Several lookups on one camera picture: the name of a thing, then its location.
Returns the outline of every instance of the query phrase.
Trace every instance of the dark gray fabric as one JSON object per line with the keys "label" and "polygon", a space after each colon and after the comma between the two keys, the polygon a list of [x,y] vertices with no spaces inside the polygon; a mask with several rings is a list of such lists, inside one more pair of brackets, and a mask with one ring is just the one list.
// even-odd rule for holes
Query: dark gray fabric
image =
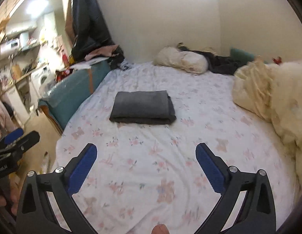
{"label": "dark gray fabric", "polygon": [[151,125],[171,124],[176,120],[167,91],[118,92],[110,121]]}

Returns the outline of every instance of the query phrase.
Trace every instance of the metal pin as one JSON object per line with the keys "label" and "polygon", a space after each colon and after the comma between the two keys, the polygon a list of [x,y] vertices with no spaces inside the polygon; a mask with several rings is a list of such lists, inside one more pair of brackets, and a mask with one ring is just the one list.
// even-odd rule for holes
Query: metal pin
{"label": "metal pin", "polygon": [[235,166],[230,166],[229,167],[229,170],[232,172],[232,173],[236,173],[238,171],[238,168],[235,167]]}
{"label": "metal pin", "polygon": [[64,170],[64,168],[60,166],[60,167],[55,169],[55,172],[56,173],[61,173],[61,172],[63,172],[63,170]]}
{"label": "metal pin", "polygon": [[34,174],[35,174],[34,171],[29,171],[29,172],[27,173],[27,176],[31,177],[31,176],[33,176]]}
{"label": "metal pin", "polygon": [[260,174],[261,176],[265,176],[265,175],[266,175],[266,172],[265,172],[264,170],[259,170],[259,174]]}

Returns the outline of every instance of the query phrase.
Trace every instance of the folded towel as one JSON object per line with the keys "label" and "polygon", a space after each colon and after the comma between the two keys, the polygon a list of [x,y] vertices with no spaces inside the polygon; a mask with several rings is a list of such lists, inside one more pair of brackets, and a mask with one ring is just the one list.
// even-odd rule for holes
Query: folded towel
{"label": "folded towel", "polygon": [[110,121],[150,125],[171,124],[176,120],[167,91],[118,92]]}

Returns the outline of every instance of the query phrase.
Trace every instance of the beige blanket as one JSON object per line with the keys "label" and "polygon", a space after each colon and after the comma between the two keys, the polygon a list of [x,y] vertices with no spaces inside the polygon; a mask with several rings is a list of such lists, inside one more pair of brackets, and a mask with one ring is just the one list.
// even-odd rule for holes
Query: beige blanket
{"label": "beige blanket", "polygon": [[260,58],[235,73],[233,101],[271,122],[296,157],[302,188],[302,61],[266,65]]}

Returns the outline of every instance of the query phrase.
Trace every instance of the white bed sheet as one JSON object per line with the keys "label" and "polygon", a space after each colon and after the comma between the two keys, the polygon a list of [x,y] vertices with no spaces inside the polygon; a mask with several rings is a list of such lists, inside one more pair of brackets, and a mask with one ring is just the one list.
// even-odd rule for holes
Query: white bed sheet
{"label": "white bed sheet", "polygon": [[[277,227],[285,221],[297,185],[295,163],[285,155],[271,124],[233,103],[232,84],[231,76],[196,76],[151,64],[106,76],[65,128],[54,165],[65,166],[87,143],[97,146],[97,160],[73,198],[98,233],[149,234],[159,223],[174,234],[194,233],[220,198],[196,161],[195,148],[201,142],[241,171],[266,170]],[[118,91],[156,90],[167,90],[171,96],[174,124],[109,121]]]}

